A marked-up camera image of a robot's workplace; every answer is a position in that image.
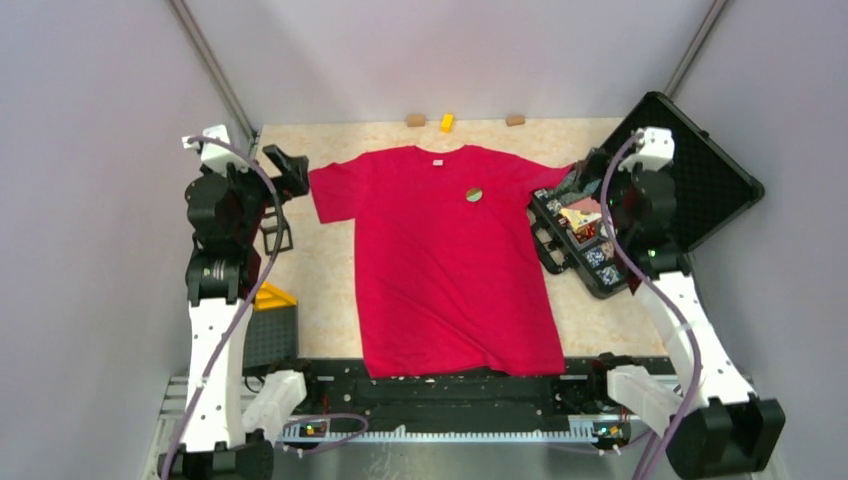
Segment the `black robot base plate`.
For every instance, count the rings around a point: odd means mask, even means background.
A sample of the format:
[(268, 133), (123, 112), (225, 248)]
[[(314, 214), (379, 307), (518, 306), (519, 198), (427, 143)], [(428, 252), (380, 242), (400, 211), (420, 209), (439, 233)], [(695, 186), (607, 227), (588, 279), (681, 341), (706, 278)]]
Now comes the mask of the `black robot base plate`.
[(351, 432), (355, 415), (370, 434), (399, 428), (410, 435), (570, 433), (580, 420), (621, 424), (636, 419), (602, 395), (595, 360), (566, 361), (566, 373), (509, 376), (489, 369), (455, 374), (372, 379), (360, 360), (298, 359), (306, 397), (297, 416), (339, 415), (329, 431)]

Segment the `white round pin brooch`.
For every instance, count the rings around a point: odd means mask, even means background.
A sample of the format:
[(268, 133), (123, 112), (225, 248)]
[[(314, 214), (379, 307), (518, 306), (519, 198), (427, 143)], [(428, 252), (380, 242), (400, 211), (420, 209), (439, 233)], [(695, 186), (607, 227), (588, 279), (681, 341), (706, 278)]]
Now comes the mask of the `white round pin brooch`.
[(465, 199), (470, 203), (477, 203), (483, 198), (483, 190), (479, 187), (473, 187), (466, 191)]

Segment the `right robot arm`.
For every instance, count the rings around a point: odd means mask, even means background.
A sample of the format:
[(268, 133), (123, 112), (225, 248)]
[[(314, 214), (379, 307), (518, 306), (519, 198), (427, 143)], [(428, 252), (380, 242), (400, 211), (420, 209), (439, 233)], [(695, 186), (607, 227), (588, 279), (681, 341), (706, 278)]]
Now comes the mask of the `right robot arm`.
[(736, 369), (703, 309), (675, 232), (679, 202), (669, 166), (628, 166), (594, 150), (575, 172), (576, 185), (595, 187), (615, 259), (650, 312), (681, 387), (675, 393), (635, 365), (613, 367), (586, 385), (594, 409), (623, 404), (650, 429), (635, 478), (650, 478), (662, 459), (681, 479), (764, 471), (786, 415)]

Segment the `red t-shirt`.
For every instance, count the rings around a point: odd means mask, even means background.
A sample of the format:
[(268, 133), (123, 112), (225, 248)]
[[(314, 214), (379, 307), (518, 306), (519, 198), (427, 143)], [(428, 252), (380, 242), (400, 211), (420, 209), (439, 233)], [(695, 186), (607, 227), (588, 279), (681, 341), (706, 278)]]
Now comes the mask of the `red t-shirt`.
[[(353, 225), (372, 377), (564, 372), (527, 209), (569, 172), (474, 145), (370, 151), (310, 172), (319, 221)], [(477, 203), (465, 199), (473, 187), (483, 190)]]

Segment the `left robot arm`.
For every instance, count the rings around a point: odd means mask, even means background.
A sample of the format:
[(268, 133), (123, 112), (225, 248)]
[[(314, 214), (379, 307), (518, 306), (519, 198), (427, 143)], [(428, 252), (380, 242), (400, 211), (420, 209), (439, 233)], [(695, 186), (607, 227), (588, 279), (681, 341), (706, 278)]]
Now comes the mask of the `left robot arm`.
[(270, 176), (221, 140), (194, 137), (201, 174), (186, 188), (193, 228), (185, 283), (191, 324), (191, 357), (184, 413), (165, 453), (162, 479), (268, 479), (274, 446), (290, 415), (319, 404), (320, 386), (295, 370), (266, 375), (261, 389), (242, 403), (243, 360), (257, 295), (271, 267), (253, 242), (266, 212), (276, 219), (274, 262), (289, 231), (282, 212), (288, 200), (308, 193), (309, 160), (276, 145), (263, 154), (278, 169)]

